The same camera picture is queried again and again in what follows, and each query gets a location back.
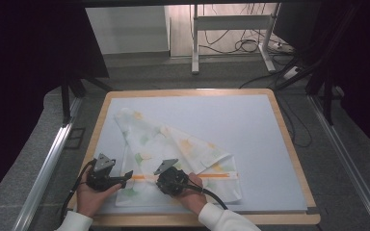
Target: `metal rail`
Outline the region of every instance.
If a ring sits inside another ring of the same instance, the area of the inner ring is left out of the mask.
[[[33,216],[39,206],[40,200],[46,190],[47,184],[49,183],[50,177],[52,176],[53,170],[59,160],[62,153],[63,147],[65,146],[66,139],[70,133],[71,127],[74,123],[75,116],[80,108],[82,99],[75,98],[71,105],[71,118],[69,124],[62,127],[54,140],[49,153],[40,169],[39,175],[35,180],[32,189],[26,198],[25,203],[16,219],[13,226],[13,231],[28,230],[29,225],[32,222]]]
[[[353,159],[351,158],[350,153],[345,148],[344,143],[339,138],[338,134],[336,133],[333,126],[331,126],[325,117],[323,116],[322,106],[317,98],[317,96],[309,95],[308,100],[310,101],[311,105],[313,106],[316,115],[320,119],[320,122],[327,133],[327,136],[330,139],[332,146],[334,147],[341,164],[347,171],[351,181],[353,182],[356,191],[361,198],[366,210],[370,215],[370,189],[368,185],[365,183],[365,180],[362,178],[361,173],[358,171],[356,164],[354,163]]]

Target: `white wall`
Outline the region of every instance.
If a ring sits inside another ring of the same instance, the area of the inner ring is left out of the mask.
[[[87,8],[86,12],[102,54],[170,49],[168,7]]]

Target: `gray carpet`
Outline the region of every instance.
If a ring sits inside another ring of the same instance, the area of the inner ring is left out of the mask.
[[[111,78],[104,83],[116,90],[157,89],[236,89],[250,79],[267,74],[260,57],[202,59],[200,74],[191,74],[188,59],[170,60],[131,59],[121,61],[106,57]],[[266,88],[274,78],[261,79],[247,88]],[[262,225],[270,230],[370,230],[370,217],[335,153],[318,118],[304,93],[306,80],[279,92],[278,101],[285,123],[294,138],[308,185],[321,214],[319,227],[315,225]],[[78,174],[89,144],[106,92],[84,83],[84,97],[74,129],[85,131],[81,140],[69,139],[59,163],[40,202],[29,230],[54,230],[59,226],[60,208]],[[59,90],[45,98],[45,110],[34,134],[26,143],[18,160],[0,186],[0,230],[10,230],[23,202],[40,170],[51,142],[62,122]],[[370,186],[370,141],[340,108],[339,101],[332,105],[334,127],[354,158],[359,171]],[[119,230],[95,227],[94,230]],[[169,228],[123,228],[122,230],[194,230]]]

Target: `cable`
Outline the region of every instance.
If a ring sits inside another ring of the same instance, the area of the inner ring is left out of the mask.
[[[93,164],[93,161],[89,161],[88,163],[86,163],[86,165],[83,167],[82,171],[80,172],[79,177],[77,177],[77,180],[74,183],[73,188],[71,188],[70,192],[68,193],[68,196],[67,196],[67,198],[66,198],[66,200],[65,200],[65,202],[63,203],[63,206],[62,206],[62,211],[61,211],[61,215],[60,215],[60,224],[62,224],[63,220],[65,219],[68,202],[73,197],[74,193],[76,192],[77,188],[79,187],[80,181],[82,180],[82,176],[86,172],[87,167],[91,166],[92,164]]]
[[[217,195],[215,195],[213,192],[208,191],[207,189],[204,189],[203,187],[201,187],[197,184],[195,184],[195,186],[185,185],[185,184],[178,184],[178,183],[175,183],[175,182],[172,182],[172,184],[174,184],[176,186],[179,186],[179,187],[182,187],[182,188],[190,189],[190,190],[193,190],[193,191],[196,191],[196,192],[199,192],[199,193],[204,193],[204,194],[210,195],[212,198],[214,198],[222,206],[222,208],[227,210],[226,205],[224,204],[223,201],[221,201],[221,199]]]
[[[290,107],[290,104],[287,102],[287,100],[284,98],[284,97],[282,97],[282,96],[278,96],[278,94],[275,94],[275,97],[276,97],[276,99],[278,100],[278,98],[281,98],[283,101],[284,101],[284,103],[287,105],[287,108],[290,110],[290,112],[293,114],[293,116],[295,116],[296,117],[296,119],[300,122],[300,124],[304,127],[304,129],[305,129],[305,131],[308,133],[308,136],[309,136],[309,142],[308,143],[306,143],[306,144],[299,144],[299,143],[297,143],[296,141],[295,141],[295,139],[296,139],[296,131],[295,131],[295,129],[294,129],[294,135],[293,135],[293,138],[292,138],[292,142],[294,143],[294,144],[296,144],[297,146],[299,146],[299,147],[310,147],[311,146],[311,144],[312,144],[312,141],[313,141],[313,138],[312,138],[312,136],[311,136],[311,133],[310,133],[310,131],[308,130],[308,128],[305,126],[305,124],[303,123],[303,121],[296,115],[296,113],[294,113],[294,111],[291,109],[291,107]],[[284,108],[282,108],[283,110],[284,110],[284,113],[286,114],[286,116],[288,117],[288,119],[289,119],[289,121],[290,121],[290,123],[291,123],[291,126],[294,128],[294,125],[293,125],[293,122],[292,122],[292,120],[291,120],[291,118],[289,118],[290,116],[288,115],[288,113],[287,113],[287,111],[285,111],[285,109]]]

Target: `white sleeve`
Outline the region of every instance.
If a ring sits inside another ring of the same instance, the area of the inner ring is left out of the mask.
[[[260,231],[250,220],[229,210],[207,203],[198,216],[199,222],[212,231]]]
[[[65,220],[56,231],[87,231],[92,223],[92,218],[68,211]]]

